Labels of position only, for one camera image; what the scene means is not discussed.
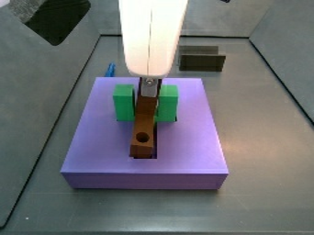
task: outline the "blue object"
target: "blue object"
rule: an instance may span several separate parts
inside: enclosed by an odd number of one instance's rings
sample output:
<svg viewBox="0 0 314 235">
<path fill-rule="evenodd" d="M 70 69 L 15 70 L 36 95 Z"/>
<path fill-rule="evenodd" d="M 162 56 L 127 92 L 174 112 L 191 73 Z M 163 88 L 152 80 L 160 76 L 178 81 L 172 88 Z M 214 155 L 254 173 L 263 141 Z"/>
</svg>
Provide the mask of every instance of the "blue object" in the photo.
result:
<svg viewBox="0 0 314 235">
<path fill-rule="evenodd" d="M 114 77 L 114 69 L 115 69 L 115 64 L 111 62 L 108 66 L 108 70 L 104 74 L 106 77 Z"/>
</svg>

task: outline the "black object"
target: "black object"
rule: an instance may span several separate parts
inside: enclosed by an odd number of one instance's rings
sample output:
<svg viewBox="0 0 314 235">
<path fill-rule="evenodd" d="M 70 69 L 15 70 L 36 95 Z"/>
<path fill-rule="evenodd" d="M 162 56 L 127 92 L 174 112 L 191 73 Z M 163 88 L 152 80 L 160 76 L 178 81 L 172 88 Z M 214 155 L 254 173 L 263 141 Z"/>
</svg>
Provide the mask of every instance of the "black object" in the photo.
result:
<svg viewBox="0 0 314 235">
<path fill-rule="evenodd" d="M 180 46 L 179 70 L 222 72 L 226 55 L 218 54 L 218 46 Z"/>
<path fill-rule="evenodd" d="M 9 9 L 41 38 L 59 45 L 91 8 L 88 0 L 47 0 L 33 6 L 29 0 L 12 1 Z"/>
</svg>

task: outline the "green block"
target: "green block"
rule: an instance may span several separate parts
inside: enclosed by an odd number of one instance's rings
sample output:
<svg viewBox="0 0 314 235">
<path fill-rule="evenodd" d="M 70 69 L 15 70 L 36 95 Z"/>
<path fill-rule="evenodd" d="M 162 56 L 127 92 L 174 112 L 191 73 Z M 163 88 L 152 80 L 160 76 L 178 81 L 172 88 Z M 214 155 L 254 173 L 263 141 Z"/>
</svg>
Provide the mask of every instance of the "green block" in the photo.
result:
<svg viewBox="0 0 314 235">
<path fill-rule="evenodd" d="M 112 92 L 114 109 L 118 121 L 134 121 L 134 85 L 118 84 Z"/>
<path fill-rule="evenodd" d="M 156 121 L 174 122 L 176 120 L 178 99 L 176 85 L 162 85 L 158 99 Z"/>
</svg>

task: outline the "white wall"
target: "white wall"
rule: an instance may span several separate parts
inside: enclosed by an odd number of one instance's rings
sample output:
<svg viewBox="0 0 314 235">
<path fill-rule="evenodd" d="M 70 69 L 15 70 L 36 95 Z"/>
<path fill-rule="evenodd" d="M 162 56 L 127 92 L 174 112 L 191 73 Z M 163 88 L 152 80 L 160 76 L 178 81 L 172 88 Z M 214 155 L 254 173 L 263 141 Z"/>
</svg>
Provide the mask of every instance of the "white wall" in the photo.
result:
<svg viewBox="0 0 314 235">
<path fill-rule="evenodd" d="M 118 0 L 90 0 L 100 34 L 120 34 Z M 190 0 L 182 35 L 249 37 L 274 0 Z"/>
</svg>

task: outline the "wall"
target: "wall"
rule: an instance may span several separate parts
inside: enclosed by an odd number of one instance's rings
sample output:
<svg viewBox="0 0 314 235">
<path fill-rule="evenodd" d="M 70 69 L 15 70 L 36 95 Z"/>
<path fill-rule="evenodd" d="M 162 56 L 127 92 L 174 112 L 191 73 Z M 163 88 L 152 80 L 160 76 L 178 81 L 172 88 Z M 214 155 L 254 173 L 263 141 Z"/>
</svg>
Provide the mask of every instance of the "wall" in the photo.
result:
<svg viewBox="0 0 314 235">
<path fill-rule="evenodd" d="M 314 121 L 313 10 L 313 0 L 277 0 L 250 40 Z"/>
<path fill-rule="evenodd" d="M 90 0 L 100 34 L 120 34 L 118 0 Z M 274 0 L 190 0 L 183 35 L 249 37 Z"/>
<path fill-rule="evenodd" d="M 98 43 L 88 19 L 52 46 L 0 7 L 0 227 Z"/>
</svg>

